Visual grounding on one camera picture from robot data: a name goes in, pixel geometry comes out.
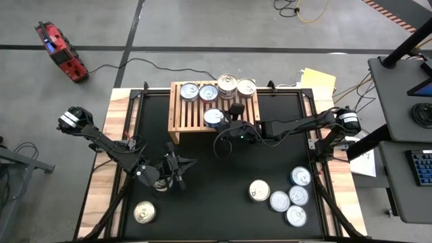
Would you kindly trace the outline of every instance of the black table surface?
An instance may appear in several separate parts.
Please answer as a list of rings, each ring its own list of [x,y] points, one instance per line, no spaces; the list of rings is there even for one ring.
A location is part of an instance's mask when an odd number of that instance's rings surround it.
[[[260,95],[262,120],[290,120],[302,117],[298,95]],[[168,97],[147,97],[139,134],[151,139],[146,155],[156,160],[164,154],[167,133]],[[309,167],[305,134],[289,137],[277,148],[233,143],[229,159],[221,161],[213,154],[214,132],[180,135],[176,153],[199,162],[184,176],[183,192],[151,193],[134,181],[126,211],[124,236],[135,240],[298,240],[322,239],[321,221],[313,184],[306,189],[309,202],[303,206],[306,225],[292,227],[283,213],[272,211],[269,201],[254,203],[248,187],[257,179],[265,180],[271,191],[287,192],[292,184],[289,173],[296,166]],[[156,218],[139,224],[134,207],[151,201]]]
[[[368,63],[391,139],[396,142],[432,142],[432,130],[422,128],[409,115],[413,105],[432,103],[432,97],[406,94],[429,78],[420,68],[422,61],[402,59],[393,69],[383,67],[377,58],[369,59]]]
[[[383,141],[378,147],[400,219],[405,223],[432,223],[432,186],[417,186],[404,154],[412,149],[431,150],[432,144]]]

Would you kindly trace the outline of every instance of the gray concrete floor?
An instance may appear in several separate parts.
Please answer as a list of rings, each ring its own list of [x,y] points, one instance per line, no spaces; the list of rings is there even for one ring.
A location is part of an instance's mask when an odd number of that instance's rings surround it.
[[[137,0],[79,0],[0,2],[0,45],[39,45],[33,27],[37,21],[58,25],[73,45],[125,45]],[[185,47],[290,47],[334,49],[393,49],[409,33],[361,0],[332,0],[328,12],[314,24],[286,19],[273,9],[272,0],[147,0],[141,13],[135,46]],[[302,3],[305,18],[317,15],[322,1]],[[104,64],[118,65],[122,52],[81,51],[89,70]],[[367,59],[377,55],[277,54],[277,53],[146,53],[133,52],[166,68],[194,68],[212,75],[233,73],[291,84],[296,72],[312,68],[337,77],[343,90],[367,74]],[[84,84],[74,84],[55,67],[45,51],[0,51],[0,134],[6,145],[32,141],[39,159],[57,167],[52,175],[35,173],[24,197],[14,240],[58,242],[72,239],[95,154],[81,138],[66,136],[55,127],[70,106],[94,114],[102,126],[117,70],[103,68]],[[176,80],[207,80],[204,74],[167,72],[147,63],[129,63],[121,87],[168,87]],[[337,105],[354,106],[355,93]],[[384,123],[375,101],[359,113],[362,126],[374,130]],[[387,219],[385,191],[358,191],[369,235],[386,240],[431,242],[430,225],[408,225]]]

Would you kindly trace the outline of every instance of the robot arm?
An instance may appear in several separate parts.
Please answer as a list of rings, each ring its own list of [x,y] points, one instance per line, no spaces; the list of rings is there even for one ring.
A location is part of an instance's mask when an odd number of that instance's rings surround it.
[[[160,181],[174,179],[180,184],[181,189],[186,185],[182,179],[185,170],[194,165],[194,159],[184,159],[174,153],[172,143],[168,143],[167,154],[162,162],[156,166],[150,166],[142,155],[145,145],[131,150],[127,144],[112,141],[93,124],[92,114],[81,107],[70,107],[59,119],[58,130],[72,136],[82,136],[94,145],[107,152],[108,156],[117,162],[128,174],[134,174],[146,186],[154,186]]]

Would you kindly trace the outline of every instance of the sticker label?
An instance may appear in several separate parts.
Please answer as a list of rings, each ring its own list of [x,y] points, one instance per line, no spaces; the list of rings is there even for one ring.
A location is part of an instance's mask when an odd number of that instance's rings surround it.
[[[60,117],[65,123],[69,124],[71,127],[76,128],[76,124],[67,118],[65,115],[61,115]]]
[[[357,121],[358,120],[355,117],[349,117],[349,118],[345,118],[344,119],[344,123],[347,123],[347,122],[357,122]]]
[[[340,119],[344,119],[344,118],[347,118],[347,117],[357,117],[357,114],[355,114],[355,113],[347,113],[347,114],[343,114],[343,115],[339,116]]]

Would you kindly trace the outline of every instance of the tin can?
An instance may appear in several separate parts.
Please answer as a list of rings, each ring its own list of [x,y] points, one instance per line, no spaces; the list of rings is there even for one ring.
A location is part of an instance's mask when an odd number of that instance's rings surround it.
[[[225,100],[230,100],[233,99],[236,96],[236,92],[231,94],[231,95],[224,95],[219,93],[219,97],[221,97],[221,99],[225,99]]]
[[[270,196],[270,187],[263,180],[255,180],[249,186],[249,196],[256,203],[263,202]]]
[[[205,84],[200,88],[200,98],[204,103],[213,103],[217,100],[217,88],[211,84]]]
[[[217,128],[223,121],[223,114],[219,109],[211,108],[204,112],[204,122],[209,128]]]
[[[173,180],[171,179],[171,177],[168,177],[167,181],[169,182],[169,187],[171,188],[173,186]],[[153,187],[158,192],[166,192],[166,191],[168,191],[167,182],[165,180],[158,180],[158,181],[156,181],[155,184],[153,184]]]
[[[294,227],[302,227],[306,224],[306,212],[299,206],[293,205],[286,211],[286,220]]]
[[[276,212],[283,213],[290,207],[290,198],[285,192],[275,191],[270,196],[270,207]]]
[[[217,79],[217,90],[221,97],[231,97],[237,92],[237,78],[232,74],[222,74]]]
[[[138,203],[134,209],[134,218],[139,223],[148,223],[156,216],[155,206],[149,201]]]
[[[290,174],[291,182],[299,186],[306,186],[311,182],[311,173],[305,167],[295,167]]]
[[[239,97],[250,98],[257,91],[255,80],[243,78],[238,81],[237,92]]]
[[[180,89],[180,96],[187,102],[196,101],[198,98],[199,88],[194,83],[186,83]]]
[[[293,186],[290,189],[290,192],[288,193],[290,195],[290,199],[292,203],[298,206],[306,205],[309,201],[309,194],[301,186]]]

